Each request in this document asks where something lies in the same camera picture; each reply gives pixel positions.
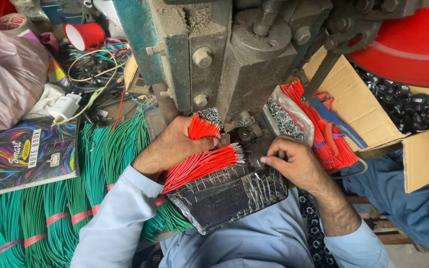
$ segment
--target white cloth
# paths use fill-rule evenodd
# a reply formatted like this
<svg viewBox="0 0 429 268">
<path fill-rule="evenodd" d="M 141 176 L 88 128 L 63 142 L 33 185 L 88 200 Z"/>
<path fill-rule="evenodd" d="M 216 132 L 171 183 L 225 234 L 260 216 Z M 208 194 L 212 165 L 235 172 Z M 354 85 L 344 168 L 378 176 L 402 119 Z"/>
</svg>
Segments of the white cloth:
<svg viewBox="0 0 429 268">
<path fill-rule="evenodd" d="M 156 213 L 163 186 L 127 167 L 80 231 L 71 267 L 130 267 L 143 222 Z M 160 268 L 311 268 L 296 189 L 278 204 L 200 236 L 194 229 L 160 244 Z M 340 267 L 394 267 L 383 244 L 362 221 L 347 235 L 326 237 Z"/>
</svg>

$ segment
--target white charger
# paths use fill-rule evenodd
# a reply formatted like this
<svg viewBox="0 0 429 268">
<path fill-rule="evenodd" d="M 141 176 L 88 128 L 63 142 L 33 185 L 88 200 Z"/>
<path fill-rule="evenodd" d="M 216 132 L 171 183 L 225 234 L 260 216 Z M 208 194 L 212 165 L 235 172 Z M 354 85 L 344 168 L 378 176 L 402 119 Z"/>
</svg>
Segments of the white charger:
<svg viewBox="0 0 429 268">
<path fill-rule="evenodd" d="M 81 94 L 77 95 L 74 94 L 74 92 L 59 97 L 56 103 L 49 108 L 49 114 L 54 117 L 53 123 L 56 124 L 74 116 L 74 113 L 79 108 L 79 102 L 81 99 Z"/>
</svg>

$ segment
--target forearm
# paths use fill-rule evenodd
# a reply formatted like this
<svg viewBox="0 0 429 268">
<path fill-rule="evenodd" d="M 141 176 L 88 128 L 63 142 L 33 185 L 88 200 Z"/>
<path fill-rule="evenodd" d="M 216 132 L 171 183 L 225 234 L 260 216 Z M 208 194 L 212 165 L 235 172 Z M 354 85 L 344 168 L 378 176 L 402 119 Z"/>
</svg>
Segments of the forearm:
<svg viewBox="0 0 429 268">
<path fill-rule="evenodd" d="M 94 218 L 80 230 L 72 267 L 129 267 L 143 222 L 156 213 L 162 186 L 128 167 L 104 198 Z"/>
<path fill-rule="evenodd" d="M 326 236 L 347 235 L 360 227 L 360 216 L 347 202 L 332 179 L 328 178 L 325 187 L 313 195 L 319 205 L 319 214 Z"/>
</svg>

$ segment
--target pink strap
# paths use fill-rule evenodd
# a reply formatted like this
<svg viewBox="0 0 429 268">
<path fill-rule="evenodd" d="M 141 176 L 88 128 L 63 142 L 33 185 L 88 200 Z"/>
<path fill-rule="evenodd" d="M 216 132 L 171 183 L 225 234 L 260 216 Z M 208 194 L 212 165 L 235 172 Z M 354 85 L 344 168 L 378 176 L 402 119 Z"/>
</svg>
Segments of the pink strap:
<svg viewBox="0 0 429 268">
<path fill-rule="evenodd" d="M 27 248 L 30 245 L 32 245 L 32 244 L 36 243 L 37 241 L 39 241 L 43 238 L 46 238 L 46 237 L 47 237 L 47 234 L 38 234 L 38 235 L 35 235 L 33 237 L 30 237 L 24 241 L 24 248 Z"/>
<path fill-rule="evenodd" d="M 167 197 L 166 195 L 158 196 L 158 197 L 155 199 L 155 205 L 156 205 L 156 206 L 159 206 L 159 205 L 161 205 L 161 204 L 163 204 L 163 203 L 167 202 L 168 200 L 169 200 L 169 199 L 168 199 L 168 197 Z"/>
<path fill-rule="evenodd" d="M 107 191 L 110 191 L 110 189 L 112 189 L 112 187 L 115 185 L 115 183 L 109 184 L 107 185 Z"/>
<path fill-rule="evenodd" d="M 72 225 L 76 225 L 76 223 L 80 222 L 81 220 L 87 218 L 90 215 L 92 215 L 92 210 L 86 210 L 77 213 L 76 215 L 72 216 Z"/>
<path fill-rule="evenodd" d="M 334 139 L 338 139 L 338 138 L 343 138 L 343 137 L 347 137 L 347 135 L 343 134 L 343 133 L 332 133 L 332 138 Z M 319 149 L 320 147 L 326 145 L 327 142 L 325 140 L 321 141 L 320 143 L 316 143 L 312 146 L 312 150 L 316 150 Z"/>
<path fill-rule="evenodd" d="M 71 216 L 71 214 L 67 211 L 57 213 L 56 215 L 52 215 L 46 219 L 46 225 L 47 225 L 47 227 L 49 227 L 49 225 L 53 224 L 57 220 L 62 219 L 63 217 L 70 217 L 70 216 Z"/>
<path fill-rule="evenodd" d="M 100 207 L 100 204 L 92 207 L 92 215 L 95 215 L 95 213 L 97 213 L 97 211 L 99 210 L 99 207 Z"/>
<path fill-rule="evenodd" d="M 0 255 L 1 253 L 3 253 L 4 251 L 10 249 L 11 247 L 15 246 L 15 245 L 19 245 L 24 243 L 24 239 L 18 239 L 18 240 L 13 240 L 13 241 L 9 241 L 8 243 L 4 243 L 0 246 Z"/>
</svg>

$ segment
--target man's right hand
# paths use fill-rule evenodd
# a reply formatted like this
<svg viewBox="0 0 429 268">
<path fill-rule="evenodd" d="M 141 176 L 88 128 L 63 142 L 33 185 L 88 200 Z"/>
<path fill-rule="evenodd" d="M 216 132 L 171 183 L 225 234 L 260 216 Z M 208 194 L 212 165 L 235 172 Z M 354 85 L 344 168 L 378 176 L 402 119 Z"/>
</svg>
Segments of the man's right hand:
<svg viewBox="0 0 429 268">
<path fill-rule="evenodd" d="M 293 137 L 277 137 L 267 151 L 267 156 L 261 157 L 260 161 L 276 168 L 292 183 L 313 196 L 328 191 L 333 183 L 308 145 Z"/>
</svg>

